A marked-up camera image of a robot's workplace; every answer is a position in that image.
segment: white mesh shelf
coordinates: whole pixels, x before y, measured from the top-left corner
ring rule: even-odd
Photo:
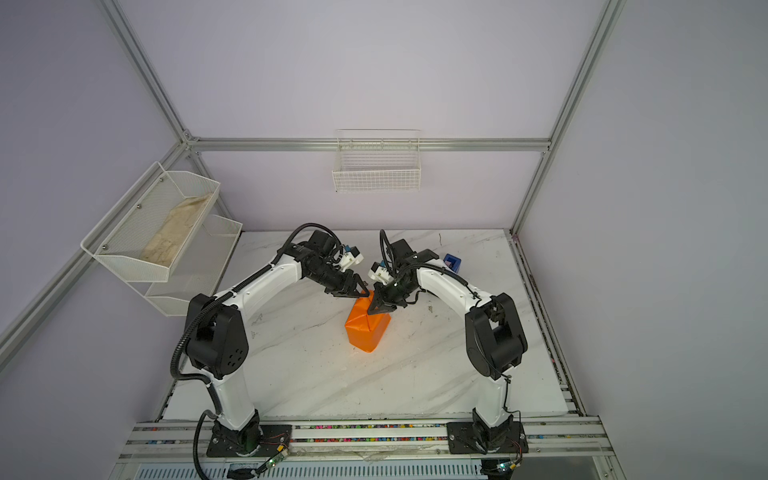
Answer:
[[[101,245],[89,250],[86,240],[90,234],[81,243],[85,251],[124,282],[169,281],[219,195],[220,184],[215,180],[187,171],[165,171],[159,164],[152,168],[159,168],[161,173]],[[145,248],[161,230],[171,209],[194,198],[200,201],[180,222],[174,239],[154,240],[153,244],[172,243],[172,253],[156,263],[142,260],[147,256]]]
[[[234,220],[208,215],[169,280],[152,283],[144,298],[167,316],[186,315],[192,297],[215,293],[242,227]]]
[[[380,140],[344,139],[345,134],[360,131],[339,132],[339,149],[333,168],[333,184],[337,192],[419,190],[422,179],[419,131],[375,131],[392,137]]]

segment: white marble tabletop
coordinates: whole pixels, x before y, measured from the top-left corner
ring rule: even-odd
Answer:
[[[365,260],[364,280],[381,260],[378,231],[339,231]],[[246,232],[221,288],[234,285],[272,260],[287,232]],[[296,242],[308,238],[307,231]],[[392,230],[415,251],[462,259],[459,274],[490,293],[515,301],[528,351],[514,370],[510,410],[523,416],[563,415],[567,407],[503,230]],[[243,319],[250,351],[244,364],[249,394],[263,419],[465,418],[483,379],[465,351],[464,319],[434,296],[392,313],[373,353],[349,344],[344,329],[354,299],[334,298],[303,279]],[[192,371],[187,365],[185,372]],[[196,419],[212,404],[202,382],[178,382],[164,419]]]

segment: beige cloth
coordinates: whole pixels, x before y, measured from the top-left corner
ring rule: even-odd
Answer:
[[[141,259],[157,265],[170,266],[210,199],[210,195],[186,198],[170,209],[163,226],[141,252]]]

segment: orange box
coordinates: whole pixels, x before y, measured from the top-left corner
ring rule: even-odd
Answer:
[[[373,292],[367,298],[358,298],[344,325],[349,343],[368,353],[379,345],[390,319],[388,313],[369,315],[368,307],[372,301]]]

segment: black mounting plate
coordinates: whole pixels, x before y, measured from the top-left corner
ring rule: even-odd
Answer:
[[[259,447],[248,457],[240,457],[235,453],[234,444],[224,437],[211,437],[208,442],[208,450],[205,455],[208,458],[250,458],[250,457],[272,457],[277,453],[277,447],[280,443],[290,446],[290,434],[293,431],[292,425],[259,425],[262,437],[259,441]],[[265,445],[265,443],[274,443],[275,445]]]
[[[475,433],[472,430],[472,422],[449,422],[448,429],[448,451],[451,453],[482,453],[476,445]],[[509,422],[509,432],[504,443],[498,450],[488,452],[489,455],[496,453],[515,453],[518,447],[512,442],[517,442],[523,453],[528,453],[528,440],[525,437],[525,430],[520,422]]]

